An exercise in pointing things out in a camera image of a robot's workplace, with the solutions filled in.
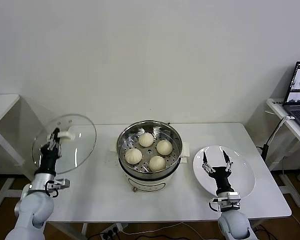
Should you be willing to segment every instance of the black cable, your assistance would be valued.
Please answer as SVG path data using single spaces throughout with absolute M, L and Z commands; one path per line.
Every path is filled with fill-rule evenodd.
M 113 228 L 113 232 L 118 237 L 118 239 L 121 240 L 120 237 L 119 237 L 118 228 L 116 226 Z
M 274 239 L 278 240 L 271 232 L 269 232 L 263 225 L 260 224 L 260 226 L 266 231 L 267 234 L 270 234 L 274 237 Z
M 88 237 L 87 240 L 90 240 L 90 239 L 92 239 L 92 238 L 95 237 L 95 236 L 104 235 L 104 234 L 106 234 L 106 233 L 101 232 L 101 233 L 93 234 L 93 235 L 91 235 L 90 237 Z
M 273 132 L 271 133 L 270 137 L 268 138 L 268 140 L 266 141 L 266 145 L 268 145 L 268 142 L 270 141 L 271 137 L 275 134 L 277 128 L 279 127 L 279 125 L 281 124 L 281 122 L 285 119 L 285 117 L 281 118 L 281 120 L 279 121 L 278 125 L 275 127 L 275 129 L 273 130 Z
M 55 181 L 52 181 L 52 180 L 49 180 L 49 181 L 47 181 L 46 183 L 45 183 L 45 185 L 44 185 L 44 191 L 45 191 L 45 194 L 47 194 L 49 197 L 51 196 L 50 195 L 50 193 L 48 192 L 48 184 L 54 184 L 55 183 Z M 52 196 L 53 198 L 56 198 L 56 197 L 58 197 L 59 196 L 59 192 L 58 192 L 58 190 L 57 189 L 53 189 L 54 191 L 55 191 L 55 195 L 54 196 Z
M 276 238 L 275 235 L 273 235 L 271 232 L 269 232 L 269 231 L 267 231 L 267 230 L 264 230 L 264 229 L 258 229 L 257 231 L 255 231 L 255 233 L 257 233 L 258 231 L 266 232 L 266 233 L 270 234 L 275 240 L 278 240 L 278 238 Z
M 210 208 L 212 211 L 218 212 L 217 209 L 214 209 L 214 208 L 211 206 L 211 202 L 209 202 L 209 208 Z
M 257 226 L 253 232 L 256 233 L 258 230 L 259 230 L 259 229 L 258 229 L 258 226 Z M 271 237 L 270 237 L 269 232 L 268 232 L 266 229 L 264 229 L 264 230 L 266 231 L 266 234 L 267 234 L 267 236 L 268 236 L 268 239 L 271 240 Z
M 186 239 L 186 240 L 190 240 L 189 238 L 187 237 L 170 237 L 170 236 L 166 236 L 166 235 L 157 235 L 157 236 L 146 236 L 146 235 L 141 235 L 141 236 L 138 236 L 135 240 L 138 240 L 140 238 L 149 238 L 149 239 L 155 239 L 155 238 L 160 238 L 160 237 L 164 237 L 164 238 L 167 238 L 167 239 L 172 239 L 172 240 L 180 240 L 180 239 Z

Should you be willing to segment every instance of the white bun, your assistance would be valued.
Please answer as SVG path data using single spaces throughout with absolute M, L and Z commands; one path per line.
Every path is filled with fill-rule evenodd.
M 139 144 L 143 147 L 150 147 L 154 143 L 154 136 L 151 133 L 145 132 L 139 136 Z
M 154 156 L 150 159 L 149 168 L 152 172 L 157 172 L 166 168 L 166 160 L 161 156 Z
M 172 149 L 172 144 L 168 140 L 161 140 L 156 145 L 156 150 L 158 153 L 164 156 L 169 155 L 172 152 Z
M 128 164 L 137 164 L 141 161 L 141 159 L 142 153 L 136 148 L 129 149 L 125 152 L 125 160 Z

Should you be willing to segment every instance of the electrical cable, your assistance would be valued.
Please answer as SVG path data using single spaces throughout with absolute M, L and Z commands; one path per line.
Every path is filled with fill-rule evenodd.
M 189 238 L 187 237 L 170 237 L 170 236 L 167 236 L 167 235 L 157 235 L 157 236 L 146 236 L 146 235 L 141 235 L 141 236 L 138 236 L 135 240 L 138 240 L 140 238 L 149 238 L 149 239 L 155 239 L 155 238 L 160 238 L 160 237 L 164 237 L 164 238 L 167 238 L 167 239 L 171 239 L 171 240 L 180 240 L 180 239 L 185 239 L 185 240 L 190 240 Z
M 275 129 L 273 130 L 273 132 L 271 133 L 270 137 L 269 137 L 268 140 L 266 141 L 266 143 L 265 143 L 266 145 L 268 145 L 270 139 L 271 139 L 272 137 L 275 136 L 275 134 L 277 133 L 277 131 L 278 131 L 278 129 L 279 129 L 280 124 L 282 123 L 282 121 L 284 121 L 285 118 L 286 118 L 285 116 L 284 116 L 283 118 L 281 118 L 281 120 L 279 121 L 279 123 L 277 124 L 277 126 L 275 127 Z
M 167 229 L 167 228 L 172 228 L 172 227 L 175 227 L 175 226 L 178 226 L 180 224 L 183 224 L 185 226 L 187 226 L 188 228 L 191 228 L 202 240 L 220 240 L 220 239 L 217 239 L 217 238 L 209 238 L 209 239 L 205 239 L 203 238 L 199 232 L 197 232 L 197 230 L 195 230 L 192 226 L 184 223 L 184 222 L 179 222 L 177 224 L 174 224 L 174 225 L 171 225 L 171 226 L 165 226 L 165 227 L 161 227 L 159 229 L 156 229 L 156 230 L 149 230 L 149 231 L 141 231 L 141 232 L 133 232 L 133 233 L 128 233 L 128 232 L 124 232 L 123 230 L 121 230 L 121 232 L 123 234 L 126 234 L 126 235 L 135 235 L 135 234 L 145 234 L 145 233 L 153 233 L 153 232 L 157 232 L 157 231 L 160 231 L 162 229 Z
M 156 230 L 149 230 L 149 231 L 141 231 L 141 232 L 133 232 L 133 233 L 128 233 L 128 232 L 125 232 L 125 231 L 121 231 L 123 234 L 126 234 L 126 235 L 135 235 L 135 234 L 146 234 L 146 233 L 153 233 L 153 232 L 157 232 L 157 231 L 160 231 L 162 229 L 168 229 L 168 228 L 172 228 L 172 227 L 175 227 L 177 225 L 180 225 L 182 224 L 182 222 L 179 222 L 177 224 L 174 224 L 174 225 L 171 225 L 171 226 L 164 226 L 164 227 L 161 227 L 159 229 L 156 229 Z
M 270 232 L 261 224 L 260 224 L 260 227 L 262 227 L 266 231 L 266 234 L 268 235 L 269 240 L 271 240 Z
M 279 121 L 279 123 L 277 124 L 277 126 L 275 127 L 273 132 L 271 133 L 271 135 L 268 138 L 268 140 L 266 141 L 266 143 L 263 144 L 263 147 L 262 148 L 257 147 L 257 148 L 262 149 L 261 157 L 264 161 L 266 161 L 268 150 L 269 150 L 269 145 L 271 144 L 271 142 L 275 138 L 276 133 L 279 131 L 279 129 L 282 127 L 282 125 L 285 123 L 285 121 L 294 120 L 294 119 L 295 119 L 295 117 L 293 117 L 293 116 L 284 116 L 283 118 L 281 118 L 281 120 Z
M 285 175 L 285 171 L 284 171 L 284 158 L 282 159 L 282 174 Z M 289 183 L 289 185 L 298 193 L 297 189 L 295 188 L 295 186 L 292 183 L 291 184 Z M 299 220 L 293 214 L 291 214 L 291 216 L 300 225 Z
M 184 223 L 184 222 L 181 222 L 183 225 L 186 225 L 187 227 L 191 228 L 202 240 L 220 240 L 220 239 L 217 239 L 217 238 L 209 238 L 209 239 L 205 239 L 203 238 L 199 232 L 197 232 L 197 230 L 195 230 L 192 226 Z
M 209 202 L 209 208 L 210 208 L 212 211 L 214 211 L 214 212 L 218 212 L 217 209 L 215 209 L 215 208 L 213 208 L 213 207 L 211 206 L 211 202 Z
M 273 235 L 271 232 L 269 231 L 266 231 L 264 229 L 257 229 L 254 233 L 257 233 L 258 231 L 263 231 L 263 232 L 266 232 L 267 234 L 270 234 L 275 240 L 278 240 L 278 238 L 276 238 L 275 235 Z
M 121 240 L 121 239 L 120 239 L 120 236 L 119 236 L 119 233 L 118 233 L 118 228 L 117 228 L 116 226 L 113 228 L 113 232 L 114 232 L 115 235 L 118 237 L 118 239 Z
M 90 237 L 88 237 L 87 240 L 90 240 L 90 239 L 92 239 L 92 238 L 95 237 L 95 236 L 104 235 L 104 234 L 106 234 L 106 233 L 101 232 L 101 233 L 93 234 L 93 235 L 91 235 Z

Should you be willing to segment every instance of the white desk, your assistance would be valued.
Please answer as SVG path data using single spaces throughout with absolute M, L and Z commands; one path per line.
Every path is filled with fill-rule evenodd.
M 272 99 L 269 98 L 266 101 L 266 104 L 271 108 L 271 110 L 280 118 L 282 119 L 284 116 L 287 116 L 288 113 L 282 106 L 283 98 L 279 99 Z M 288 152 L 293 148 L 296 143 L 299 141 L 300 142 L 300 126 L 297 122 L 294 120 L 288 120 L 284 123 L 287 128 L 293 133 L 295 138 L 293 139 L 286 139 L 283 141 L 280 147 L 278 147 L 271 156 L 266 160 L 266 164 L 269 167 L 269 170 L 273 170 L 281 161 L 282 159 L 287 156 Z M 291 196 L 293 197 L 295 203 L 298 205 L 300 208 L 300 196 L 296 192 L 295 189 L 290 187 L 291 182 L 288 179 L 288 177 L 284 175 L 280 175 L 281 180 L 284 182 L 286 185 L 287 189 L 283 189 L 282 193 L 290 193 Z
M 280 218 L 291 210 L 240 123 L 172 124 L 189 143 L 190 158 L 181 164 L 167 186 L 158 192 L 132 191 L 118 157 L 112 151 L 125 125 L 97 125 L 97 143 L 92 156 L 77 169 L 58 175 L 70 180 L 70 188 L 54 199 L 50 223 L 186 222 L 216 221 L 220 213 L 208 206 L 212 196 L 193 173 L 193 157 L 201 148 L 222 145 L 241 153 L 255 173 L 252 193 L 241 200 L 249 219 Z
M 0 120 L 6 115 L 6 113 L 16 104 L 19 100 L 18 94 L 0 94 Z M 25 162 L 23 158 L 14 150 L 8 141 L 0 134 L 0 145 L 12 156 L 12 163 L 15 166 L 22 166 Z M 24 170 L 22 172 L 28 178 L 31 173 Z M 8 178 L 0 190 L 0 205 L 4 198 L 17 198 L 21 196 L 21 190 L 10 190 L 14 178 Z

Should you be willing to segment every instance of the glass lid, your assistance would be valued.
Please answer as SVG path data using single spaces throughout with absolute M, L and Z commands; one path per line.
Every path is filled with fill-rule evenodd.
M 33 142 L 32 159 L 38 167 L 42 159 L 40 148 L 48 142 L 56 128 L 60 129 L 61 157 L 56 161 L 55 171 L 64 174 L 79 167 L 90 156 L 96 145 L 97 130 L 89 118 L 79 114 L 51 120 L 38 132 Z

